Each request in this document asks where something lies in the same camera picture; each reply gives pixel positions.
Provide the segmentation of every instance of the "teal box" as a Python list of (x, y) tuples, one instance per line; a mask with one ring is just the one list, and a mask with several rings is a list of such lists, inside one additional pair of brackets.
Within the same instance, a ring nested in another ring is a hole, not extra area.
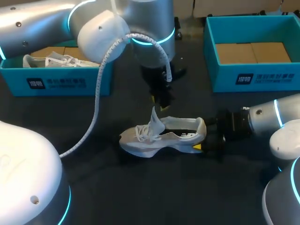
[[(215, 44), (257, 42), (282, 42), (291, 63), (220, 63)], [(207, 17), (204, 56), (214, 92), (300, 90), (300, 24), (292, 15)]]
[[(66, 42), (60, 46), (75, 46)], [(0, 73), (14, 96), (94, 96), (98, 67), (23, 68), (23, 56), (3, 60)], [(113, 63), (103, 71), (101, 96), (109, 96)]]

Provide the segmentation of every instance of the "white sneaker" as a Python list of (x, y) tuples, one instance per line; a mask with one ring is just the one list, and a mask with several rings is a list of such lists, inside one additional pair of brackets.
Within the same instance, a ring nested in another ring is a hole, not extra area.
[(185, 153), (201, 153), (200, 143), (206, 137), (202, 118), (165, 117), (159, 119), (155, 108), (148, 125), (129, 128), (121, 135), (120, 146), (135, 156), (150, 158), (164, 147)]
[(30, 55), (23, 57), (24, 68), (50, 68), (50, 67), (99, 67), (94, 62), (76, 59), (69, 55), (52, 52), (46, 58), (34, 58)]

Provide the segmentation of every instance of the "black table surface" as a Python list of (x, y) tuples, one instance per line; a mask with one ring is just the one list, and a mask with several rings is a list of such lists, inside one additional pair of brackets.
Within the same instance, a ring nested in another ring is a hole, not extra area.
[[(186, 65), (188, 72), (172, 85), (176, 100), (159, 117), (210, 117), (219, 108), (238, 110), (296, 93), (212, 93), (202, 40), (179, 41), (176, 53), (175, 65)], [(94, 98), (13, 97), (0, 78), (0, 106), (1, 121), (42, 134), (62, 153), (88, 128)], [(101, 98), (91, 137), (62, 160), (72, 190), (72, 224), (265, 225), (260, 176), (270, 166), (268, 141), (228, 143), (222, 163), (173, 149), (150, 159), (131, 156), (118, 147), (118, 135), (147, 124), (152, 106), (127, 49), (115, 62), (113, 92)]]

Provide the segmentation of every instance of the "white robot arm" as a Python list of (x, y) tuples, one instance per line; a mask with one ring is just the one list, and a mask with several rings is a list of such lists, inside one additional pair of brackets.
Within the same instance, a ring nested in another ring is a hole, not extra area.
[(300, 224), (300, 94), (227, 112), (219, 122), (226, 141), (250, 134), (268, 136), (270, 150), (281, 172), (262, 197), (268, 225)]
[[(2, 59), (75, 39), (88, 59), (101, 63), (109, 47), (128, 33), (156, 40), (170, 61), (175, 55), (172, 0), (42, 0), (0, 8), (0, 21)], [(152, 44), (131, 43), (142, 66), (165, 65)], [(119, 45), (109, 60), (124, 48)]]

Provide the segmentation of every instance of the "cardboard box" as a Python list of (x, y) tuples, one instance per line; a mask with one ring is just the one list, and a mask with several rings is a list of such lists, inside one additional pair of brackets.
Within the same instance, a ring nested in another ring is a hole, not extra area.
[(36, 58), (45, 58), (50, 55), (52, 52), (56, 52), (58, 54), (63, 55), (65, 52), (65, 47), (48, 47), (41, 49), (39, 51), (33, 52), (30, 55)]
[(299, 40), (292, 15), (208, 17), (204, 56), (213, 91), (300, 90)]
[(74, 58), (77, 58), (79, 60), (84, 60), (84, 61), (89, 61), (89, 59), (87, 59), (83, 53), (81, 53), (81, 51), (79, 50), (79, 48), (74, 48), (74, 47), (66, 47), (65, 51), (64, 51), (64, 55), (70, 55)]
[(282, 12), (294, 12), (296, 10), (300, 10), (299, 0), (284, 0), (284, 2), (282, 3)]
[(217, 44), (221, 64), (257, 63), (251, 44)]
[(216, 44), (221, 64), (291, 62), (283, 43)]
[(195, 17), (277, 11), (282, 0), (195, 0)]
[[(74, 46), (70, 54), (74, 53), (73, 57), (79, 56), (73, 41), (64, 45)], [(45, 57), (52, 51), (64, 54), (65, 47), (50, 47), (32, 55)], [(18, 97), (94, 96), (98, 70), (99, 67), (23, 68), (23, 56), (3, 60), (0, 64), (4, 80), (12, 94)], [(113, 62), (108, 63), (103, 71), (101, 96), (110, 95), (112, 75)]]

